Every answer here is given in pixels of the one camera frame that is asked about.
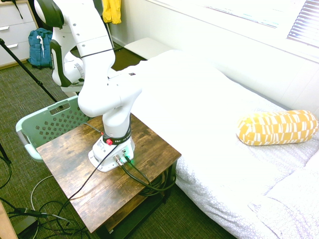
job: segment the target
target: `drawer handle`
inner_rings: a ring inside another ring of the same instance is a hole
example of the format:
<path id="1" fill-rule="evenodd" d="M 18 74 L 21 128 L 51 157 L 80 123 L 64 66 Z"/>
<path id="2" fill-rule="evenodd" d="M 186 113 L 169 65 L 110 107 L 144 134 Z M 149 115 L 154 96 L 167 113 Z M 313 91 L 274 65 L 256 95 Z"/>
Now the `drawer handle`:
<path id="1" fill-rule="evenodd" d="M 3 26 L 3 27 L 0 27 L 0 31 L 8 30 L 8 29 L 9 29 L 9 26 Z"/>
<path id="2" fill-rule="evenodd" d="M 7 46 L 7 48 L 14 48 L 14 47 L 17 47 L 17 46 L 18 46 L 18 43 L 17 43 L 17 44 L 10 45 L 10 46 Z"/>

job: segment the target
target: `teal backpack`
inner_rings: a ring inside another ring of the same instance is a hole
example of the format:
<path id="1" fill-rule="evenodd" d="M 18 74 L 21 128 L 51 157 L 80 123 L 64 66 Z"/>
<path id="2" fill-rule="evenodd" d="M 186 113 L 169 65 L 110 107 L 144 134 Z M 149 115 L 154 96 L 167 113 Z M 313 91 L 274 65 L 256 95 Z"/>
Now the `teal backpack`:
<path id="1" fill-rule="evenodd" d="M 52 31 L 39 28 L 31 31 L 28 39 L 30 45 L 30 58 L 28 62 L 35 68 L 52 68 L 50 53 Z"/>

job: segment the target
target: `yellow patterned pillow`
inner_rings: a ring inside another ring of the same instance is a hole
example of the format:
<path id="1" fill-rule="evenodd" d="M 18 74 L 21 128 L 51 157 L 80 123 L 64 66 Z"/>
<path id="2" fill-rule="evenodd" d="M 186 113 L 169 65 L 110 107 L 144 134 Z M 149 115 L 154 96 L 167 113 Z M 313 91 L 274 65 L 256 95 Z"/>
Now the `yellow patterned pillow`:
<path id="1" fill-rule="evenodd" d="M 318 120 L 309 111 L 255 113 L 237 123 L 237 136 L 247 145 L 305 142 L 318 130 Z"/>

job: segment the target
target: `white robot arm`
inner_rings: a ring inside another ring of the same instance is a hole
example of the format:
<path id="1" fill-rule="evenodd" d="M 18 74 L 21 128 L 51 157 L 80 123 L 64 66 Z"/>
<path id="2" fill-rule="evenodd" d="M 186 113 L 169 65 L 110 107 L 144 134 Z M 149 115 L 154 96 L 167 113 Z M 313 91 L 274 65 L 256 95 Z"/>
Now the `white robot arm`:
<path id="1" fill-rule="evenodd" d="M 95 143 L 89 158 L 98 166 L 112 152 L 98 168 L 106 172 L 117 166 L 113 159 L 116 154 L 125 151 L 134 157 L 130 112 L 142 89 L 130 75 L 108 78 L 115 54 L 96 9 L 99 3 L 101 0 L 35 0 L 34 6 L 41 20 L 53 27 L 52 78 L 57 85 L 69 86 L 85 77 L 79 107 L 87 116 L 103 115 L 105 134 Z M 81 60 L 70 56 L 75 45 Z"/>

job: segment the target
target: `plastic basket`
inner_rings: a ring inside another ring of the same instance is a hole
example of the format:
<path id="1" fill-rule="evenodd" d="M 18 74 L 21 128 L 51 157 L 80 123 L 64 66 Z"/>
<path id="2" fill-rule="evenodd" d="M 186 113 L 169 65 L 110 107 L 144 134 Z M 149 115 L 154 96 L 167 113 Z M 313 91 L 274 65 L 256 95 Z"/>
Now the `plastic basket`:
<path id="1" fill-rule="evenodd" d="M 37 162 L 43 162 L 37 147 L 90 119 L 80 110 L 78 97 L 73 96 L 23 117 L 15 130 L 30 156 Z"/>

